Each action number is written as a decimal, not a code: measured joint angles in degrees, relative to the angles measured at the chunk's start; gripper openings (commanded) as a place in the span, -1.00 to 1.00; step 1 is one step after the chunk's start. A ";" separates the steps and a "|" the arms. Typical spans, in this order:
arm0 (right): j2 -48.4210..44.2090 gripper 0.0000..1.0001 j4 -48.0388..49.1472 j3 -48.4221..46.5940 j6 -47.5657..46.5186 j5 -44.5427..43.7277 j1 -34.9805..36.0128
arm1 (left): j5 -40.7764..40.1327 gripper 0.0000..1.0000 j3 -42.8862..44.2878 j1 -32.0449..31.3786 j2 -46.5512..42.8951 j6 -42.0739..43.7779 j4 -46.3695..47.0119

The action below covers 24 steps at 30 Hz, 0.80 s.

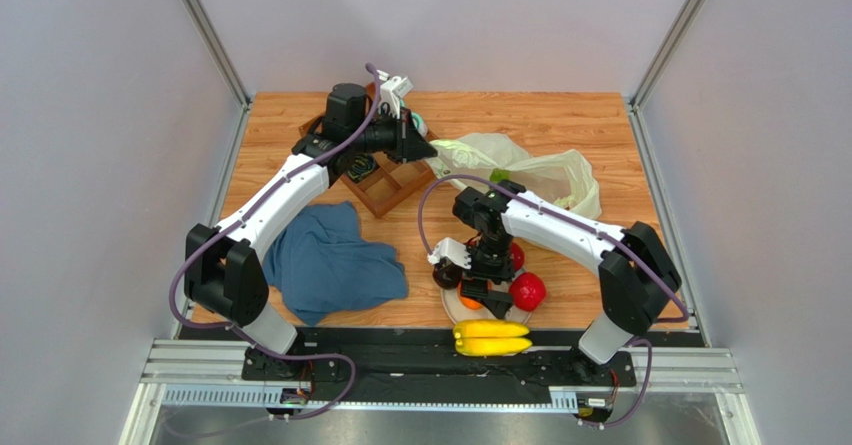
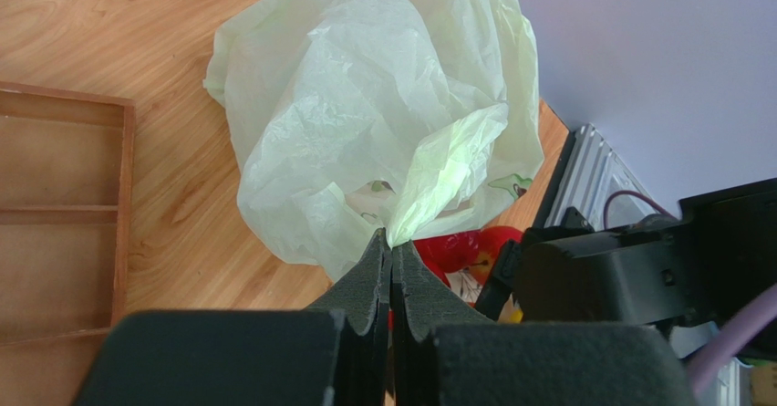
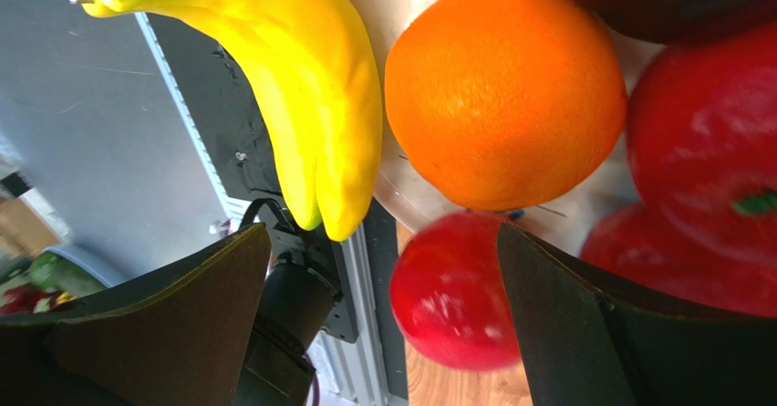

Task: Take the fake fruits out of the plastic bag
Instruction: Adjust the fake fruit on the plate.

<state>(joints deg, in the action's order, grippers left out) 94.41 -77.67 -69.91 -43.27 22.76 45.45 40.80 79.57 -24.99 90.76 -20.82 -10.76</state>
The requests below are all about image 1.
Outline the orange fake orange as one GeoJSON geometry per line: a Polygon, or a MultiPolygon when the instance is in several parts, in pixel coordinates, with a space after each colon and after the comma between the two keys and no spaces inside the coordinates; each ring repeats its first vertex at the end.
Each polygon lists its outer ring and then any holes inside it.
{"type": "Polygon", "coordinates": [[[469,310],[481,310],[484,308],[480,300],[482,288],[475,284],[462,284],[457,288],[458,300],[462,306],[469,310]]]}

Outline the red fake apple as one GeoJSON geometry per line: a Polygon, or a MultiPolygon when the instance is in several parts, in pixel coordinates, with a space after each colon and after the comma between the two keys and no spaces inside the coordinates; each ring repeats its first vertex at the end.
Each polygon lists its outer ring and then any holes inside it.
{"type": "Polygon", "coordinates": [[[509,294],[515,307],[525,312],[533,312],[547,298],[547,289],[536,274],[523,272],[510,285],[509,294]]]}

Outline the dark purple fake fruit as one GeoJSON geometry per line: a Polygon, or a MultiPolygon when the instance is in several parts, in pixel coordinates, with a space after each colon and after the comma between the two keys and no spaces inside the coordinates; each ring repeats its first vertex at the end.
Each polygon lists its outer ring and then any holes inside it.
{"type": "Polygon", "coordinates": [[[444,290],[456,289],[462,281],[464,269],[452,262],[441,262],[433,267],[432,278],[444,290]]]}

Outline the yellow fake banana bunch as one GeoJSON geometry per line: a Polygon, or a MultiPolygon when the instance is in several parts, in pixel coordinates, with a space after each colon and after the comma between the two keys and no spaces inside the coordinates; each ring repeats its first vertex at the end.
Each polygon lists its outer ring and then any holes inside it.
{"type": "Polygon", "coordinates": [[[525,352],[533,346],[526,325],[502,320],[465,320],[452,329],[456,351],[469,357],[498,357],[525,352]]]}

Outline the red fake tomato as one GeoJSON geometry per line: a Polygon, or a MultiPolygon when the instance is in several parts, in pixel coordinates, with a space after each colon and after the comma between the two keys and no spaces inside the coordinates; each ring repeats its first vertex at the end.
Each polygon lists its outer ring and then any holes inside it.
{"type": "Polygon", "coordinates": [[[521,246],[512,242],[510,245],[510,258],[515,271],[521,270],[526,262],[526,255],[521,246]]]}

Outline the light green plastic bag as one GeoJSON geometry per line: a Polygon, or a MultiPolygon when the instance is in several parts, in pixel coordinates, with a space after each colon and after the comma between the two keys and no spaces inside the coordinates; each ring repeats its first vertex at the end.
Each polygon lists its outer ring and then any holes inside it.
{"type": "Polygon", "coordinates": [[[464,174],[489,180],[494,169],[504,169],[510,172],[509,180],[556,206],[589,219],[602,214],[592,165],[575,149],[535,156],[499,133],[471,133],[433,140],[431,145],[438,154],[426,163],[438,178],[464,174]]]}

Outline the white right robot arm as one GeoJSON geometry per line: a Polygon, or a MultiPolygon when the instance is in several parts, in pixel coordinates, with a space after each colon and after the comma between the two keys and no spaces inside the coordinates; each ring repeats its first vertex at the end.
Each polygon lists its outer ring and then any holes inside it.
{"type": "Polygon", "coordinates": [[[467,187],[455,198],[453,215],[476,230],[488,255],[524,239],[554,251],[599,279],[602,312],[576,346],[597,365],[660,322],[674,304],[688,313],[678,292],[682,278],[653,227],[635,222],[624,228],[578,215],[503,180],[480,191],[467,187]]]}

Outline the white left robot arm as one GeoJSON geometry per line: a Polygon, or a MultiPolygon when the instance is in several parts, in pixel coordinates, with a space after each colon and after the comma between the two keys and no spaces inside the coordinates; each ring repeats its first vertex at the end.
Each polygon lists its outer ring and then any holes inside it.
{"type": "Polygon", "coordinates": [[[357,157],[380,153],[402,165],[436,156],[427,127],[404,103],[412,88],[401,76],[382,76],[370,86],[335,85],[324,112],[303,127],[273,178],[217,225],[197,224],[187,233],[186,259],[169,298],[181,290],[255,347],[286,354],[298,332],[269,304],[262,261],[298,213],[345,176],[357,157]]]}

